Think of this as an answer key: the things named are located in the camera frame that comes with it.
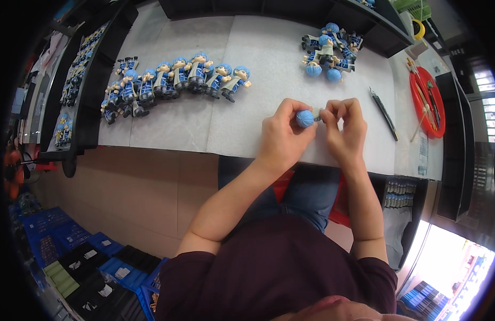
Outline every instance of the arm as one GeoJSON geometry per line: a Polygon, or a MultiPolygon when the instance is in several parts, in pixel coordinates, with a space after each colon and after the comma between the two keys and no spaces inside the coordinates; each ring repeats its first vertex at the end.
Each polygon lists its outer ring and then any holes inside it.
{"type": "Polygon", "coordinates": [[[237,178],[201,206],[184,235],[176,255],[205,251],[216,254],[251,203],[292,167],[315,137],[314,125],[294,133],[290,120],[312,107],[284,99],[274,116],[264,119],[256,159],[237,178]]]}
{"type": "Polygon", "coordinates": [[[327,127],[330,154],[339,163],[348,185],[353,253],[357,259],[376,257],[388,263],[383,234],[383,212],[363,159],[367,123],[357,99],[330,100],[321,116],[327,127]],[[344,119],[344,129],[337,122],[344,119]]]}

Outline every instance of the hand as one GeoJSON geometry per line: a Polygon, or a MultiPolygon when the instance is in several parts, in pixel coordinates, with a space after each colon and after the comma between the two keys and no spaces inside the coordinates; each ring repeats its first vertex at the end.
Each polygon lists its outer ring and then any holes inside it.
{"type": "Polygon", "coordinates": [[[333,156],[345,172],[365,167],[363,159],[367,123],[361,115],[358,99],[342,101],[330,100],[326,109],[320,112],[326,124],[326,142],[330,155],[333,156]],[[337,122],[344,120],[344,129],[338,130],[337,122]]]}
{"type": "Polygon", "coordinates": [[[315,137],[316,122],[304,129],[290,126],[296,112],[305,109],[312,111],[307,104],[285,98],[274,116],[265,118],[262,123],[262,137],[255,161],[276,178],[299,160],[315,137]]]}

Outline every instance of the tiled floor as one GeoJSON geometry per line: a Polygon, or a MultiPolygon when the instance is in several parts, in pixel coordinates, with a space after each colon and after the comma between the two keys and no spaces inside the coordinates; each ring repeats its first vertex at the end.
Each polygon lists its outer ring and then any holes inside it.
{"type": "MultiPolygon", "coordinates": [[[[44,208],[60,206],[91,233],[103,232],[158,257],[173,257],[199,207],[217,191],[217,155],[104,147],[31,184],[44,208]]],[[[326,235],[349,251],[351,229],[330,222],[326,235]]]]}

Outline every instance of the window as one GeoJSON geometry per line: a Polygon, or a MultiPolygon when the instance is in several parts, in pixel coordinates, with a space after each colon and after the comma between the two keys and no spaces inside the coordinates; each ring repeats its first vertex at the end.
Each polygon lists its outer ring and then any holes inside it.
{"type": "MultiPolygon", "coordinates": [[[[478,71],[474,73],[474,76],[479,91],[495,91],[495,79],[490,70],[478,71]]],[[[488,141],[495,143],[495,98],[485,98],[482,102],[485,109],[488,141]]]]}

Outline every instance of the red tray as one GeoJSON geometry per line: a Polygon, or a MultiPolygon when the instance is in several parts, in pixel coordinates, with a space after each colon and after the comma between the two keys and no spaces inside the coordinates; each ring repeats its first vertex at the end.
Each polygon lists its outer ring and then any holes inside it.
{"type": "Polygon", "coordinates": [[[411,89],[411,97],[413,99],[413,104],[415,105],[415,111],[417,113],[418,121],[421,121],[422,118],[422,99],[420,94],[418,93],[417,87],[415,83],[421,87],[422,93],[424,93],[424,98],[426,98],[426,102],[431,107],[431,113],[435,115],[433,112],[433,105],[431,104],[431,100],[429,98],[428,93],[428,80],[433,84],[433,88],[431,88],[431,93],[433,94],[433,99],[437,105],[437,110],[440,115],[440,128],[437,128],[436,131],[433,130],[433,126],[431,125],[428,115],[424,117],[422,121],[422,130],[428,135],[429,138],[441,138],[444,136],[445,132],[445,112],[444,112],[444,102],[442,101],[442,96],[440,96],[439,89],[437,87],[437,83],[435,79],[426,71],[426,69],[422,67],[417,67],[418,73],[421,76],[419,79],[416,74],[410,73],[410,89],[411,89]]]}

